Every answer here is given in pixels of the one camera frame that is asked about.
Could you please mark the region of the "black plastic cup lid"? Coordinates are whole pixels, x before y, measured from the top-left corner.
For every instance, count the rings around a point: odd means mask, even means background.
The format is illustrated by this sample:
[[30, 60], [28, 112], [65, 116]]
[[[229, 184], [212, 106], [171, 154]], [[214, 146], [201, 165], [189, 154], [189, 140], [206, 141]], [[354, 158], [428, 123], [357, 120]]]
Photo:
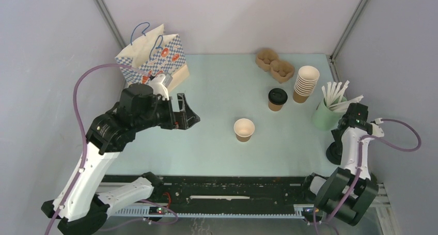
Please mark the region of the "black plastic cup lid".
[[281, 88], [273, 88], [268, 93], [268, 100], [274, 105], [284, 105], [288, 100], [288, 95]]

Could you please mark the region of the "brown pulp cup carrier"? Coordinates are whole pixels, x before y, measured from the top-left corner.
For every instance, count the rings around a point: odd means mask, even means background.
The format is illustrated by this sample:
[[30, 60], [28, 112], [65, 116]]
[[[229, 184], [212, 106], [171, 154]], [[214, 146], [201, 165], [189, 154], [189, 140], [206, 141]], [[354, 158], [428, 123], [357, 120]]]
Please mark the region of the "brown pulp cup carrier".
[[255, 58], [256, 65], [280, 84], [289, 81], [295, 73], [295, 67], [279, 58], [279, 55], [272, 49], [261, 49]]

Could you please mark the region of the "brown paper cup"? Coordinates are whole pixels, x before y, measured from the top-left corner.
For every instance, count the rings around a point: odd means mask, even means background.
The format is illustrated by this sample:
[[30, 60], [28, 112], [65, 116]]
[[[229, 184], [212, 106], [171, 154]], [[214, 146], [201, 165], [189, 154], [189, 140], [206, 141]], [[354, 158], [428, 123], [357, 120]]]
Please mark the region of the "brown paper cup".
[[251, 120], [241, 118], [234, 123], [233, 129], [238, 141], [247, 142], [255, 131], [255, 125]]
[[281, 88], [273, 88], [268, 93], [268, 107], [270, 110], [277, 112], [282, 109], [288, 100], [287, 93]]

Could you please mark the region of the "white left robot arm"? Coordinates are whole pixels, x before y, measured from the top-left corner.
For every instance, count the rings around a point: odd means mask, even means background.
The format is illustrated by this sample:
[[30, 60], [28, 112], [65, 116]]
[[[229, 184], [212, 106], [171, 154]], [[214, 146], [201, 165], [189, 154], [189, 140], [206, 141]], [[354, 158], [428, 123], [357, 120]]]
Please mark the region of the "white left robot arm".
[[41, 207], [51, 220], [59, 220], [61, 233], [93, 234], [120, 209], [140, 200], [161, 200], [163, 182], [151, 172], [106, 193], [97, 193], [97, 188], [137, 132], [153, 127], [187, 130], [200, 121], [184, 94], [178, 94], [178, 103], [180, 110], [174, 112], [171, 100], [157, 87], [132, 84], [112, 109], [94, 119], [75, 173], [61, 194]]

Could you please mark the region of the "green straw holder cup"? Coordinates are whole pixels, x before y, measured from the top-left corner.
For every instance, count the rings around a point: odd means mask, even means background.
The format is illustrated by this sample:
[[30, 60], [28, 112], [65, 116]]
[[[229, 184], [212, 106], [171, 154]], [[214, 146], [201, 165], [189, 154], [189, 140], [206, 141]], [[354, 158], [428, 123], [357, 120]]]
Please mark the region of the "green straw holder cup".
[[317, 129], [329, 131], [337, 126], [338, 121], [345, 113], [346, 111], [334, 112], [330, 110], [326, 107], [325, 99], [322, 99], [322, 101], [316, 107], [311, 117], [311, 121]]

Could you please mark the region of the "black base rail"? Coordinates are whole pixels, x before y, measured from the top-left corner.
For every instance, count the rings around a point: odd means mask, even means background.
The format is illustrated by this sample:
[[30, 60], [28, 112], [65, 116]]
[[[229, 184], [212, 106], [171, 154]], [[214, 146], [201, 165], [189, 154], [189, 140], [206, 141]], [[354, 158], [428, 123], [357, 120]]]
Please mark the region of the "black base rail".
[[310, 218], [308, 177], [160, 176], [150, 202], [179, 217]]

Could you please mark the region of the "blue checkered paper bag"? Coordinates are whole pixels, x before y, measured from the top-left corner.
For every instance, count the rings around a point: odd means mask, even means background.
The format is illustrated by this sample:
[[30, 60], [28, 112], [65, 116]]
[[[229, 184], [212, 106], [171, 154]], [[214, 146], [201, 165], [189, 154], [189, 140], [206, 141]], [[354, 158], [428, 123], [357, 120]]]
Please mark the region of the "blue checkered paper bag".
[[171, 76], [168, 90], [172, 91], [190, 76], [179, 34], [166, 34], [165, 25], [131, 39], [115, 57], [128, 85], [147, 84], [158, 74]]

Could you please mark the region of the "stack of brown paper cups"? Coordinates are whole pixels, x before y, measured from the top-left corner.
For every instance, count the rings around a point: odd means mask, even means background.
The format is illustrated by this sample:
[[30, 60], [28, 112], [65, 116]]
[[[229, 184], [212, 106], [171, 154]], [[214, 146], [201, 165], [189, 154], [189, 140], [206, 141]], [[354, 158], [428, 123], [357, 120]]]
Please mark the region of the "stack of brown paper cups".
[[296, 103], [304, 103], [313, 93], [320, 72], [313, 66], [302, 66], [298, 70], [297, 79], [294, 85], [293, 100]]

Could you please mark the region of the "stack of black lids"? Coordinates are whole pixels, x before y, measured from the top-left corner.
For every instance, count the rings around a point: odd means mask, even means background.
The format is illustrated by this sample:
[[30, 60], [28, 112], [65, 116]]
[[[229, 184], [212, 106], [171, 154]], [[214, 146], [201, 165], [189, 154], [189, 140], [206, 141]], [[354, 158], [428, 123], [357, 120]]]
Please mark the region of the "stack of black lids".
[[326, 150], [326, 157], [332, 164], [340, 165], [342, 158], [342, 145], [332, 142]]

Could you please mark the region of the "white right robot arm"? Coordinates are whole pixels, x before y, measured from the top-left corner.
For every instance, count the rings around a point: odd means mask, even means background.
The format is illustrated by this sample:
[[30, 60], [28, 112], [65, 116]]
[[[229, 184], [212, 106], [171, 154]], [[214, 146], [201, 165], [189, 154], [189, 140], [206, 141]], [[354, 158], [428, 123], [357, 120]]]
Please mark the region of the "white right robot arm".
[[367, 106], [349, 105], [331, 131], [334, 141], [326, 150], [326, 157], [338, 167], [329, 177], [312, 173], [300, 189], [305, 202], [351, 226], [361, 220], [378, 193], [367, 167], [367, 150], [371, 136], [383, 132], [367, 118]]

